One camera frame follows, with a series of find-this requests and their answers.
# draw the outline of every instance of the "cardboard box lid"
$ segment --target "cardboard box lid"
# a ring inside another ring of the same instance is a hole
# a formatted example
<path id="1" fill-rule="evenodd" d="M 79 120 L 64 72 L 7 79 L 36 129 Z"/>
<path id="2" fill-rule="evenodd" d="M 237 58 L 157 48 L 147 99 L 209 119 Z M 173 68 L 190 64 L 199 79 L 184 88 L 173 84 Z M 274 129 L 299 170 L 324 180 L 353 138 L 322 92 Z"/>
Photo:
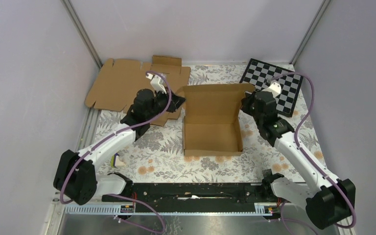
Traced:
<path id="1" fill-rule="evenodd" d="M 152 56 L 152 63 L 126 59 L 108 59 L 87 94 L 85 104 L 96 109 L 127 112 L 140 89 L 151 89 L 145 72 L 153 70 L 166 74 L 171 89 L 176 92 L 189 80 L 190 67 L 182 67 L 182 59 L 169 56 Z M 177 119 L 181 109 L 165 113 L 152 124 L 163 126 L 167 119 Z"/>
<path id="2" fill-rule="evenodd" d="M 184 151 L 186 156 L 239 156 L 243 141 L 238 112 L 252 84 L 185 86 Z"/>
<path id="3" fill-rule="evenodd" d="M 187 123 L 234 123 L 244 92 L 253 92 L 249 83 L 184 86 Z"/>

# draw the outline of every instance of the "cardboard flap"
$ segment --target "cardboard flap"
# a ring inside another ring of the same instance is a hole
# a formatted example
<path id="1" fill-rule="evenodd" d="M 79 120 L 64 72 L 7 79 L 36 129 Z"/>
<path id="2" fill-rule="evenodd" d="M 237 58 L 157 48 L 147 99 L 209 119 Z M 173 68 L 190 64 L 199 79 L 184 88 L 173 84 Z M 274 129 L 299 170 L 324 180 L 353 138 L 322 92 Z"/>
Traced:
<path id="1" fill-rule="evenodd" d="M 183 87 L 187 123 L 233 123 L 238 117 L 244 92 L 252 84 L 211 84 Z"/>
<path id="2" fill-rule="evenodd" d="M 171 65 L 171 66 L 181 67 L 182 59 L 177 58 L 177 57 L 164 56 L 164 55 L 153 55 L 152 64 Z"/>
<path id="3" fill-rule="evenodd" d="M 109 74 L 112 68 L 113 68 L 113 59 L 110 58 L 104 63 L 96 80 L 93 83 L 92 88 L 87 94 L 86 100 L 84 101 L 87 107 L 92 107 L 96 103 L 100 92 L 104 88 L 104 84 L 108 82 L 108 81 L 106 82 L 106 80 L 108 80 Z"/>
<path id="4" fill-rule="evenodd" d="M 170 66 L 170 65 L 157 65 L 152 64 L 151 70 L 156 72 L 161 72 L 165 74 L 177 74 L 181 73 L 181 67 L 179 66 Z"/>
<path id="5" fill-rule="evenodd" d="M 191 68 L 181 67 L 181 58 L 155 55 L 152 61 L 141 66 L 137 60 L 108 59 L 87 94 L 85 104 L 96 109 L 123 110 L 126 113 L 139 90 L 153 89 L 145 77 L 148 70 L 165 73 L 173 91 L 188 83 Z M 168 118 L 177 119 L 180 112 L 181 109 L 172 114 L 165 113 L 152 124 L 163 126 Z"/>

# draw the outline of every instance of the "white bracket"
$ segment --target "white bracket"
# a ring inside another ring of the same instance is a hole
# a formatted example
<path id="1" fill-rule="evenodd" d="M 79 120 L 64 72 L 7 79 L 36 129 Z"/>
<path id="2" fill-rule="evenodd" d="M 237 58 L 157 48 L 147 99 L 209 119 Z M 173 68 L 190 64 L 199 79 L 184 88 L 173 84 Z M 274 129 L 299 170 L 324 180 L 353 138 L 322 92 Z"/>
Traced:
<path id="1" fill-rule="evenodd" d="M 105 194 L 121 194 L 126 186 L 126 181 L 122 177 L 111 175 L 97 175 L 97 189 L 93 198 L 101 197 Z"/>
<path id="2" fill-rule="evenodd" d="M 261 90 L 262 92 L 271 92 L 273 97 L 277 97 L 282 92 L 282 87 L 278 82 L 272 82 L 269 87 Z"/>
<path id="3" fill-rule="evenodd" d="M 306 208 L 306 199 L 313 197 L 313 193 L 308 187 L 294 183 L 285 177 L 273 181 L 271 187 L 277 197 L 284 198 L 304 210 Z"/>
<path id="4" fill-rule="evenodd" d="M 164 81 L 158 76 L 148 73 L 146 78 L 150 80 L 150 85 L 155 89 L 157 92 L 167 93 L 164 87 Z"/>

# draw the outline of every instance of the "metal frame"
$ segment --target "metal frame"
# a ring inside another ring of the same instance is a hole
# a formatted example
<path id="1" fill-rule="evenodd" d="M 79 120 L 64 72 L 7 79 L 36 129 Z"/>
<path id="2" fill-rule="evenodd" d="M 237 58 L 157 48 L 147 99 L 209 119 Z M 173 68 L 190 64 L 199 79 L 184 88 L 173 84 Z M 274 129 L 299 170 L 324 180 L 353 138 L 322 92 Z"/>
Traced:
<path id="1" fill-rule="evenodd" d="M 72 3 L 70 2 L 70 0 L 61 0 L 61 2 L 63 3 L 67 13 L 69 14 L 71 21 L 74 23 L 74 26 L 76 27 L 80 37 L 82 38 L 82 40 L 85 44 L 85 46 L 89 50 L 89 53 L 92 56 L 94 62 L 96 63 L 96 65 L 100 69 L 103 65 L 102 62 L 101 62 L 101 59 L 100 59 L 96 49 L 94 48 L 85 28 L 83 26 L 83 24 L 81 23 Z M 326 11 L 327 7 L 329 6 L 330 2 L 331 2 L 331 0 L 324 0 L 322 2 L 318 12 L 316 13 L 315 18 L 313 19 L 309 29 L 307 30 L 304 38 L 302 39 L 297 51 L 295 52 L 295 54 L 294 54 L 294 56 L 293 56 L 293 58 L 292 58 L 292 60 L 290 61 L 289 64 L 295 65 L 296 61 L 298 60 L 299 56 L 301 55 L 302 51 L 304 50 L 305 46 L 307 45 L 307 42 L 309 41 L 314 29 L 318 25 L 321 17 L 323 16 L 323 14 Z M 246 65 L 246 64 L 247 64 L 247 62 L 244 62 L 244 63 L 242 63 L 242 62 L 229 63 L 229 65 Z M 185 65 L 204 65 L 204 63 L 187 63 Z M 86 147 L 86 146 L 88 146 L 92 143 L 92 141 L 94 139 L 94 134 L 95 134 L 95 131 L 96 131 L 96 128 L 97 128 L 97 121 L 98 121 L 98 118 L 100 116 L 100 113 L 101 113 L 100 110 L 96 110 L 96 109 L 93 109 L 93 108 L 89 109 L 89 111 L 86 115 L 86 120 L 85 120 L 83 127 L 82 127 L 82 130 L 81 130 L 81 134 L 80 134 L 80 138 L 79 138 L 76 150 L 82 149 L 82 148 L 84 148 L 84 147 Z M 58 201 L 58 198 L 57 198 L 58 195 L 59 195 L 59 193 L 55 194 L 53 202 L 50 205 L 50 208 L 49 208 L 49 211 L 48 211 L 48 216 L 47 216 L 48 220 L 46 220 L 44 227 L 43 227 L 43 232 L 44 232 L 43 234 L 44 235 L 57 235 L 58 232 L 59 232 L 59 229 L 60 229 L 60 226 L 61 226 L 61 223 L 62 223 L 62 219 L 63 219 L 63 216 L 65 214 L 66 206 L 61 204 Z M 100 200 L 95 199 L 95 200 L 92 200 L 92 204 L 93 205 L 95 205 L 95 204 L 105 205 L 106 203 L 102 203 L 102 202 L 100 202 Z M 348 220 L 348 218 L 343 220 L 343 224 L 344 225 L 350 224 L 350 221 Z M 341 228 L 339 228 L 339 232 L 340 232 L 341 235 L 355 235 L 355 230 L 353 228 L 352 229 L 341 229 Z"/>
<path id="2" fill-rule="evenodd" d="M 80 21 L 80 18 L 78 17 L 74 7 L 72 6 L 72 3 L 70 2 L 70 0 L 61 0 L 61 2 L 63 3 L 67 13 L 71 18 L 71 21 L 76 27 L 78 34 L 80 35 L 81 39 L 83 39 L 83 42 L 89 50 L 89 53 L 92 56 L 94 62 L 96 63 L 98 68 L 101 69 L 103 63 L 101 62 L 100 56 L 94 48 L 92 41 L 90 40 L 86 30 L 84 29 L 83 24 Z"/>
<path id="3" fill-rule="evenodd" d="M 325 11 L 327 10 L 327 7 L 329 6 L 330 2 L 332 0 L 324 0 L 321 4 L 321 6 L 318 9 L 318 12 L 316 12 L 315 18 L 313 19 L 312 23 L 310 24 L 304 38 L 302 39 L 298 50 L 295 52 L 295 54 L 292 57 L 292 60 L 290 60 L 289 64 L 295 65 L 296 62 L 299 59 L 299 56 L 302 54 L 302 51 L 306 47 L 310 37 L 312 36 L 313 31 L 318 26 L 319 21 L 321 20 L 322 16 L 324 15 Z"/>
<path id="4" fill-rule="evenodd" d="M 90 214 L 90 215 L 128 215 L 128 213 L 120 212 L 120 208 L 123 205 L 132 205 L 131 202 L 120 203 L 87 203 L 79 206 L 77 204 L 69 204 L 65 206 L 64 214 Z M 261 203 L 254 203 L 255 212 L 160 212 L 161 215 L 172 216 L 271 216 L 270 213 L 265 213 L 265 208 Z M 134 212 L 132 215 L 153 215 L 153 212 Z"/>

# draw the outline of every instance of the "table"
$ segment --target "table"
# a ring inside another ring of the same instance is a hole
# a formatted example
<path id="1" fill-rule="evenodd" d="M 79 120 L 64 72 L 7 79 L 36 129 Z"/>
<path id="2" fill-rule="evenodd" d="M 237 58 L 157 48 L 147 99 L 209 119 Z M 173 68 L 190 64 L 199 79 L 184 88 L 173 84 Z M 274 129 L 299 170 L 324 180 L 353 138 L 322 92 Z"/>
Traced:
<path id="1" fill-rule="evenodd" d="M 292 65 L 279 65 L 294 71 Z M 189 85 L 238 83 L 246 65 L 201 65 L 191 66 Z M 296 127 L 307 113 L 303 94 L 295 106 L 293 116 L 283 117 Z M 135 183 L 216 183 L 216 182 L 261 182 L 265 169 L 281 173 L 293 182 L 304 182 L 292 164 L 275 148 L 260 137 L 251 116 L 240 112 L 240 128 L 244 151 L 241 156 L 202 157 L 184 156 L 182 148 L 182 120 L 185 111 L 177 120 L 168 120 L 164 127 L 151 128 L 136 142 L 118 152 L 126 166 L 113 168 L 110 161 L 98 170 L 98 174 L 120 172 Z M 94 141 L 114 130 L 123 112 L 103 110 L 100 114 Z M 300 138 L 314 156 L 325 165 L 310 118 L 302 125 Z"/>

